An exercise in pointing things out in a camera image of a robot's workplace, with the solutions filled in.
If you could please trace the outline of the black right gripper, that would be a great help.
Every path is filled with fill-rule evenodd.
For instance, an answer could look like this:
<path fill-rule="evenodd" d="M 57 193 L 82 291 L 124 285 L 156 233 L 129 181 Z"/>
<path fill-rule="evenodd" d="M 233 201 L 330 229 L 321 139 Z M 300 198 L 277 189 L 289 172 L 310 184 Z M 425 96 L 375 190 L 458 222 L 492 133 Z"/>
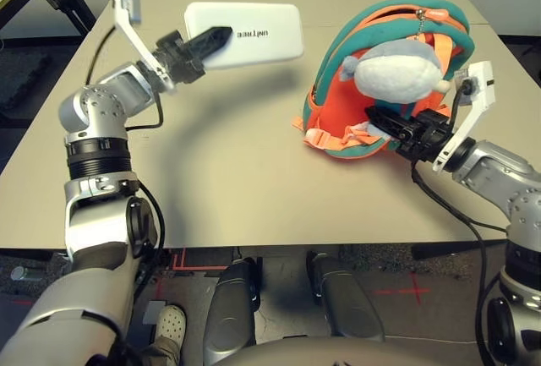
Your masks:
<path fill-rule="evenodd" d="M 436 111 L 421 111 L 409 119 L 386 107 L 371 106 L 365 112 L 369 135 L 397 139 L 397 153 L 409 161 L 434 162 L 452 136 L 449 118 Z"/>

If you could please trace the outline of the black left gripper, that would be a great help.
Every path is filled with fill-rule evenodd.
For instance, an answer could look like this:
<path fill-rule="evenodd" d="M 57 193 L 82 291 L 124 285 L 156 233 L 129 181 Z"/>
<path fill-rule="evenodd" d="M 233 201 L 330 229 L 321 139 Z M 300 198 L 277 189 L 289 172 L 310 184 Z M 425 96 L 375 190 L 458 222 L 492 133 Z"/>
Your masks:
<path fill-rule="evenodd" d="M 184 42 L 175 30 L 156 42 L 154 56 L 175 85 L 191 84 L 205 75 L 204 60 L 220 51 L 231 35 L 231 27 L 214 26 Z"/>

